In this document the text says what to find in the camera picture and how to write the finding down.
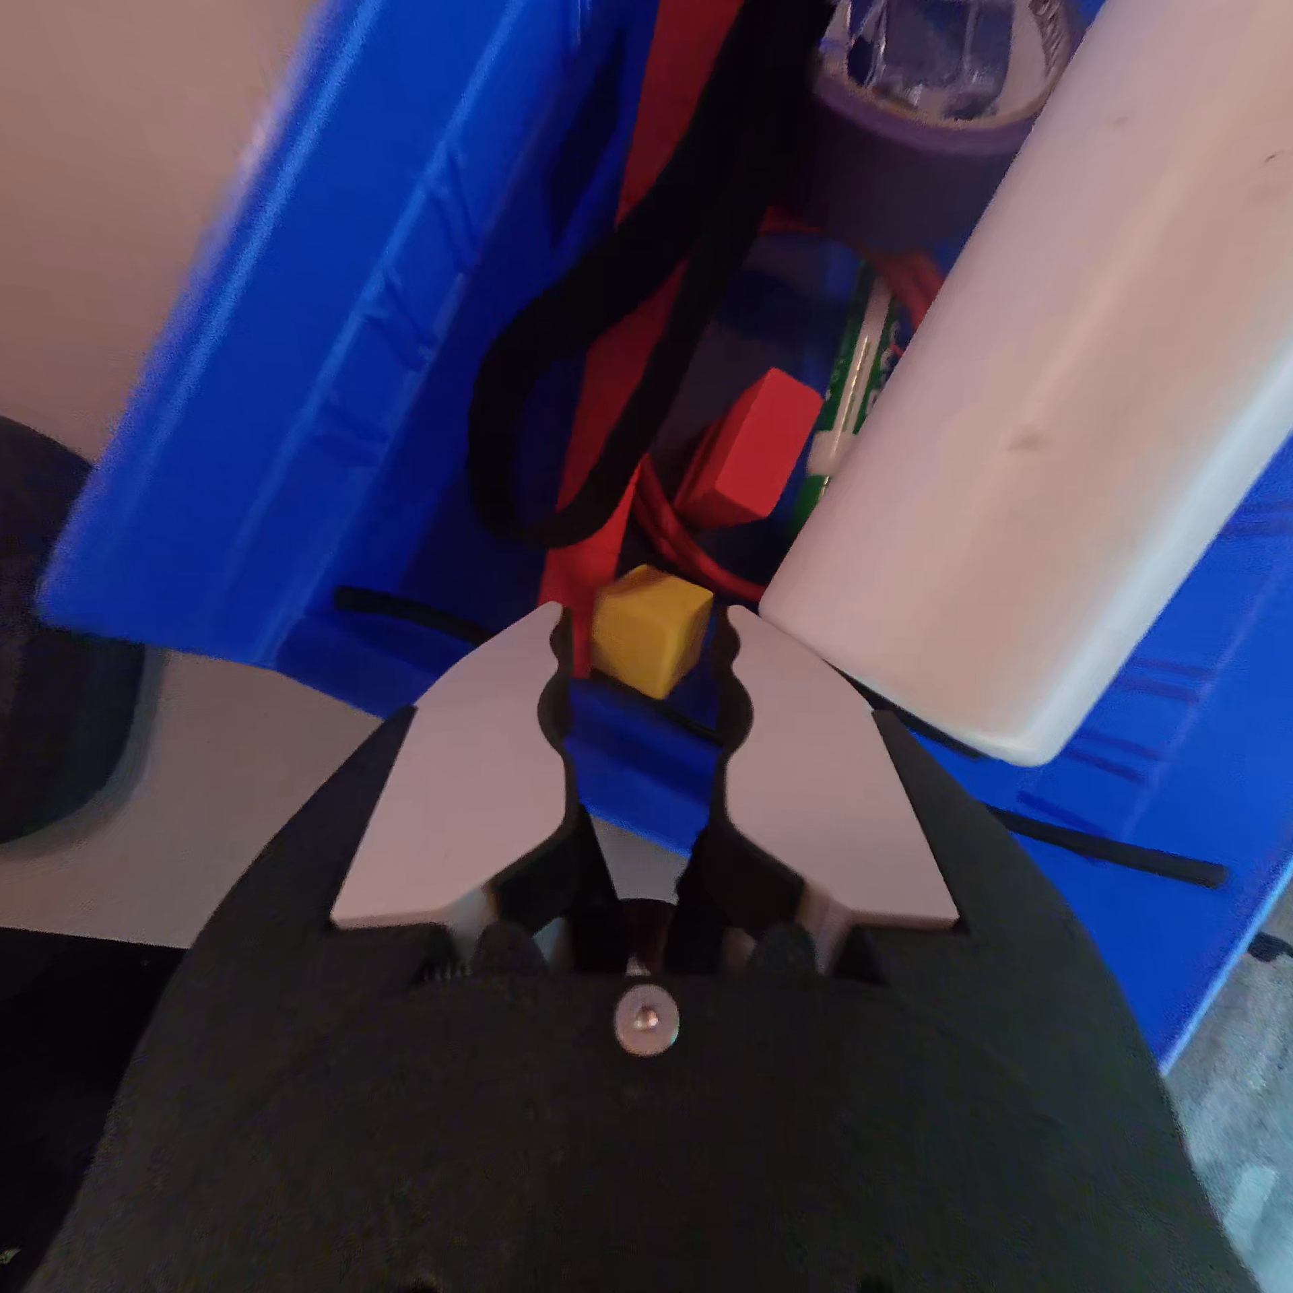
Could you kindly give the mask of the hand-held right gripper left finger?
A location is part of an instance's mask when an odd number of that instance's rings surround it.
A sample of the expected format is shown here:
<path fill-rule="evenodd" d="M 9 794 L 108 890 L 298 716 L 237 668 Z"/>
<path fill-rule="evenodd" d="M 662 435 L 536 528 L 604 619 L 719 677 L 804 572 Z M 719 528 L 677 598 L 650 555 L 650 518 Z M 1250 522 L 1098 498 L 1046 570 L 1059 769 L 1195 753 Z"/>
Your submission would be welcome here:
<path fill-rule="evenodd" d="M 336 929 L 481 929 L 487 887 L 566 820 L 564 757 L 540 731 L 559 601 L 472 649 L 417 705 L 331 902 Z"/>

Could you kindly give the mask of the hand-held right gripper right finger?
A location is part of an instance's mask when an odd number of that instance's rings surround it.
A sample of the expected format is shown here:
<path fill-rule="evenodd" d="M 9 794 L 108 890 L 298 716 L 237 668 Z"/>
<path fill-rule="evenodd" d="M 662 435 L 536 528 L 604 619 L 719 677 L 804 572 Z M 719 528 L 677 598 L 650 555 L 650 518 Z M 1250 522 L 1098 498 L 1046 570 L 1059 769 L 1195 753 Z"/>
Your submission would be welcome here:
<path fill-rule="evenodd" d="M 705 884 L 761 935 L 954 929 L 959 906 L 888 760 L 874 706 L 811 649 L 734 605 L 714 640 L 719 769 Z"/>

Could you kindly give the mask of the yellow cube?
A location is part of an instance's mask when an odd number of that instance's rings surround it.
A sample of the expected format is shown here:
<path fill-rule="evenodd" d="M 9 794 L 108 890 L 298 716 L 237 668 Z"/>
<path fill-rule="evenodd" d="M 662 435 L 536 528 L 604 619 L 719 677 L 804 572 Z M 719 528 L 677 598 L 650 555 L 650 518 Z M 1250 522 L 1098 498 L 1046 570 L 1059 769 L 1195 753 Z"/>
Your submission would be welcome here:
<path fill-rule="evenodd" d="M 702 660 L 714 592 L 658 568 L 640 563 L 595 592 L 590 630 L 594 671 L 668 700 Z"/>

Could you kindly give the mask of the blue plastic bin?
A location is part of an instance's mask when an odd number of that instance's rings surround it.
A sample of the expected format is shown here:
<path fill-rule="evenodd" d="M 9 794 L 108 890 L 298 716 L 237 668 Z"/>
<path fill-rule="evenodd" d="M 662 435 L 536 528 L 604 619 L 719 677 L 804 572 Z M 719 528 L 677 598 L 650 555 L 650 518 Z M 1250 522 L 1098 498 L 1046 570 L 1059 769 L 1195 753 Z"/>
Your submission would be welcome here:
<path fill-rule="evenodd" d="M 364 712 L 463 640 L 331 605 L 384 589 L 487 630 L 543 558 L 465 494 L 492 332 L 606 233 L 658 3 L 323 3 L 73 511 L 43 612 L 267 668 Z M 1040 769 L 920 731 L 985 803 L 1223 866 L 1164 879 L 1025 841 L 1172 1065 L 1289 887 L 1289 442 Z"/>

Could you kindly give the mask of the red block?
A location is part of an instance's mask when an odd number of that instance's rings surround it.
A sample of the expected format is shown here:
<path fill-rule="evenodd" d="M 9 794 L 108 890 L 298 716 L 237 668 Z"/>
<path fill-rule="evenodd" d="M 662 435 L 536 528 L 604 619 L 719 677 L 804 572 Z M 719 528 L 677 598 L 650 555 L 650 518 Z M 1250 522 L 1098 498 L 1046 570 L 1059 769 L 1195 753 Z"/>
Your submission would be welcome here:
<path fill-rule="evenodd" d="M 781 367 L 769 367 L 707 426 L 672 507 L 702 531 L 765 522 L 804 442 L 820 393 Z"/>

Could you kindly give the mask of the green marker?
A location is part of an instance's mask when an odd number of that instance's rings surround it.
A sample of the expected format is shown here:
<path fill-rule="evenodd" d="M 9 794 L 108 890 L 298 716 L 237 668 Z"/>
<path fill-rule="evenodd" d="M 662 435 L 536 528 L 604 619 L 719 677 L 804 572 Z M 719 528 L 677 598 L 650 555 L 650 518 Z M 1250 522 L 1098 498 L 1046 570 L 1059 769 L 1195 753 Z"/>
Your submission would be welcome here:
<path fill-rule="evenodd" d="M 808 439 L 804 478 L 794 498 L 794 528 L 808 522 L 843 466 L 870 408 L 886 386 L 903 353 L 903 305 L 886 276 L 865 265 L 843 338 L 834 356 L 827 393 Z"/>

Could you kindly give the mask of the white foam cylinder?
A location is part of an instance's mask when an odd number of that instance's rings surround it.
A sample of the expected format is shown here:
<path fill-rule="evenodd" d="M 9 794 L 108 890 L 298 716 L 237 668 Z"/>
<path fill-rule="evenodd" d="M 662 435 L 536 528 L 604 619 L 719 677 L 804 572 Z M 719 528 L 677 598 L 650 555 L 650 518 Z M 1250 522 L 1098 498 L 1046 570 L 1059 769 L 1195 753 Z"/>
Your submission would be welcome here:
<path fill-rule="evenodd" d="M 760 601 L 1048 762 L 1293 420 L 1293 5 L 1104 3 Z"/>

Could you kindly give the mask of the purple tape roll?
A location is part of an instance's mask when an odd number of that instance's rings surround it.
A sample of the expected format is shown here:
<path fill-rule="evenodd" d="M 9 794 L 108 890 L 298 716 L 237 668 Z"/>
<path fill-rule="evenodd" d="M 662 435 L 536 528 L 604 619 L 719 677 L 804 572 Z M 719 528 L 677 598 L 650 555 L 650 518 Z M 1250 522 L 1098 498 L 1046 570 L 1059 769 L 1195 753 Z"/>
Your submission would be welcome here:
<path fill-rule="evenodd" d="M 853 250 L 963 233 L 1085 37 L 1077 3 L 834 3 L 786 204 Z"/>

